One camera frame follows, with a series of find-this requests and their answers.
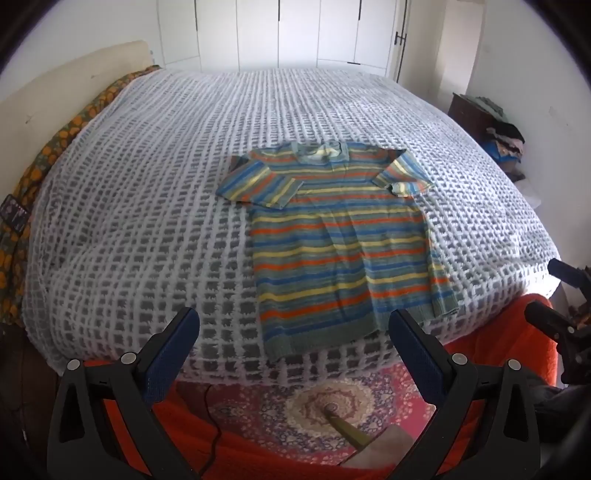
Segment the red patterned rug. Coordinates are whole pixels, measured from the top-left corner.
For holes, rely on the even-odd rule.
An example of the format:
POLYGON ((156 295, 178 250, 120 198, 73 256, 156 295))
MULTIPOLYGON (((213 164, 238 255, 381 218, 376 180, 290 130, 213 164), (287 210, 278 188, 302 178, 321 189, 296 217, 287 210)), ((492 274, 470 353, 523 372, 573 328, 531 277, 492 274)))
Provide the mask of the red patterned rug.
POLYGON ((213 418, 222 429, 280 456, 325 465, 353 452, 322 415, 327 405, 370 436, 397 425, 416 438, 435 411, 401 364, 308 387, 181 382, 177 389, 196 416, 213 418))

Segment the dark wooden nightstand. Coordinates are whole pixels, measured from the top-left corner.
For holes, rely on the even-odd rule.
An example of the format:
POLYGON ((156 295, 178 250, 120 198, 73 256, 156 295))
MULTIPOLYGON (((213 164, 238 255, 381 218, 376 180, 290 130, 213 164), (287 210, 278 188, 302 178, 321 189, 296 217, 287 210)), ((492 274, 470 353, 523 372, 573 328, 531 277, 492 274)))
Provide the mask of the dark wooden nightstand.
POLYGON ((495 122, 491 114, 456 93, 453 94, 448 115, 478 143, 485 140, 487 129, 495 122))

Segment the orange floral green sheet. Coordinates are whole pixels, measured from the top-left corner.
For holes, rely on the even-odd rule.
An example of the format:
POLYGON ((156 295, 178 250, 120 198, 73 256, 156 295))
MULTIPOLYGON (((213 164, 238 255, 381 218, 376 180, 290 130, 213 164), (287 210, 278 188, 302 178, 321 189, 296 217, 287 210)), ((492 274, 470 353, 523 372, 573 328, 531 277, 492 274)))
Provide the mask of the orange floral green sheet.
MULTIPOLYGON (((63 125, 39 151, 17 183, 12 196, 18 204, 31 211, 43 181, 78 134, 133 80, 159 69, 158 65, 151 65, 117 79, 63 125)), ((30 219, 26 219, 24 225, 17 228, 12 227, 7 220, 1 221, 1 323, 4 325, 23 325, 21 307, 30 232, 30 219)))

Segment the cream headboard cushion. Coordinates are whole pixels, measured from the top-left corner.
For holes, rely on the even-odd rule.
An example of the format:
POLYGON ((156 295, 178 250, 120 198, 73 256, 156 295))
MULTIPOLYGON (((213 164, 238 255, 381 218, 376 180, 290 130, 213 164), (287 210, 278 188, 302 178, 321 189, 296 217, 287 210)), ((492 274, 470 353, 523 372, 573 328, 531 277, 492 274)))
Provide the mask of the cream headboard cushion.
POLYGON ((53 135, 119 78, 153 63, 143 40, 96 50, 35 78, 1 102, 1 195, 53 135))

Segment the striped knit sweater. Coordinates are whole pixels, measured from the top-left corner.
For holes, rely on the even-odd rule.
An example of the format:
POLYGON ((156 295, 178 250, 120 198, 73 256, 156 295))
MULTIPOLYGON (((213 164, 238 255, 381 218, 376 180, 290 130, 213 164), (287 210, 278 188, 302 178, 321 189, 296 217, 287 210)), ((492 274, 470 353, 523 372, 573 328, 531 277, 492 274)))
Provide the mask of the striped knit sweater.
POLYGON ((270 361, 337 347, 457 310, 419 197, 431 180, 405 149, 356 142, 259 148, 217 193, 245 205, 270 361))

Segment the orange red clothing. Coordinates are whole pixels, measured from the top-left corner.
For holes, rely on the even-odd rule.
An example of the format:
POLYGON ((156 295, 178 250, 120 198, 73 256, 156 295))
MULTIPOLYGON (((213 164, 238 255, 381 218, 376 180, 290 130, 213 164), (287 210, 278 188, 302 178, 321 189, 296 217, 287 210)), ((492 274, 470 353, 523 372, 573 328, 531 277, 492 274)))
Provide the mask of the orange red clothing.
MULTIPOLYGON (((482 365, 518 360, 544 382, 554 385, 558 370, 556 345, 526 322, 526 306, 550 300, 524 295, 485 326, 447 345, 482 365)), ((353 447, 325 419, 331 409, 349 424, 374 437, 390 426, 417 439, 435 408, 425 402, 406 367, 398 363, 356 378, 328 380, 311 387, 205 385, 177 381, 166 399, 153 407, 176 448, 199 470, 219 445, 276 459, 322 465, 332 470, 353 454, 353 447)))

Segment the black smartphone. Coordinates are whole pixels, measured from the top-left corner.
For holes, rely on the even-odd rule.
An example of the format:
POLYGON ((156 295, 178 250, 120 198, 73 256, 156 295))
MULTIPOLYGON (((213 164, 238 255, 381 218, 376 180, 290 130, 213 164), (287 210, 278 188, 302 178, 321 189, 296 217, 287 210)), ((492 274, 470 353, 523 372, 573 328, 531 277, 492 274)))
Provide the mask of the black smartphone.
POLYGON ((31 213, 13 195, 9 194, 1 204, 0 216, 12 231, 22 234, 31 213))

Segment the white wardrobe doors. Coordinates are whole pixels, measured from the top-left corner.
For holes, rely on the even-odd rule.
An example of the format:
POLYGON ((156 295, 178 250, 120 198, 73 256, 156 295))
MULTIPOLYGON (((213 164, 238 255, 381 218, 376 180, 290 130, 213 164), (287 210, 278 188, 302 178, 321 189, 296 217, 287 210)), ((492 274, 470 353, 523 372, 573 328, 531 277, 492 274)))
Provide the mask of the white wardrobe doors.
POLYGON ((397 77, 408 1, 159 1, 165 66, 201 73, 276 68, 397 77))

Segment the pile of clothes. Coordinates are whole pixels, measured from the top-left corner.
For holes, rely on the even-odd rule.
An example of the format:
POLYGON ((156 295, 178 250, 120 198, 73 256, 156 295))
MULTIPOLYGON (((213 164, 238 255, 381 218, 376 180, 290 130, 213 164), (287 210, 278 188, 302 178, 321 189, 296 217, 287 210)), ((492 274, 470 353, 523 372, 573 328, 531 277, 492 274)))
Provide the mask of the pile of clothes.
POLYGON ((513 124, 495 121, 486 128, 481 147, 512 182, 525 178, 518 168, 525 151, 525 139, 513 124))

